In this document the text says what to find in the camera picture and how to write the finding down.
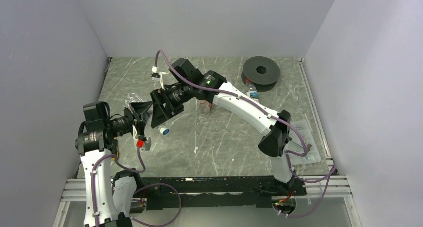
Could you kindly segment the clear bottle blue white cap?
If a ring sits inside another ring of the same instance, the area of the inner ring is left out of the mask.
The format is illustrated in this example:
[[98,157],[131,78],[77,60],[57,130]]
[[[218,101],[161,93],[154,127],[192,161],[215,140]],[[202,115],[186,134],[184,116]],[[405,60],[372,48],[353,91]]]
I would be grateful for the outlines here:
[[167,135],[169,133],[169,128],[166,125],[160,125],[157,129],[161,135]]

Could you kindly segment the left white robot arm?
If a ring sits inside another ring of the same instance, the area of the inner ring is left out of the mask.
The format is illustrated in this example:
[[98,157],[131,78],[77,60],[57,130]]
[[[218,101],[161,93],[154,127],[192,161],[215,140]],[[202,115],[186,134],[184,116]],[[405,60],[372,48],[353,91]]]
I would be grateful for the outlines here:
[[142,193],[140,174],[146,170],[124,167],[119,163],[117,137],[130,133],[138,159],[149,150],[151,139],[145,136],[151,101],[131,102],[123,114],[114,118],[107,102],[98,101],[83,107],[85,121],[78,130],[75,147],[85,175],[86,227],[130,227],[133,197]]

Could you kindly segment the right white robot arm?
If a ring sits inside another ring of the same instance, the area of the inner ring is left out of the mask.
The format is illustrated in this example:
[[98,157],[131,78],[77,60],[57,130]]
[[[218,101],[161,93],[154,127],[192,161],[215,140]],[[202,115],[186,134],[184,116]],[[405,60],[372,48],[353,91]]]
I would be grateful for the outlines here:
[[294,168],[285,149],[289,133],[294,129],[289,112],[277,112],[263,106],[240,92],[222,75],[215,71],[202,74],[184,58],[172,63],[168,72],[161,72],[157,65],[153,65],[151,72],[151,78],[161,85],[150,92],[153,102],[151,127],[158,127],[183,112],[184,103],[192,98],[224,108],[262,135],[258,148],[271,159],[277,192],[286,195],[293,190]]

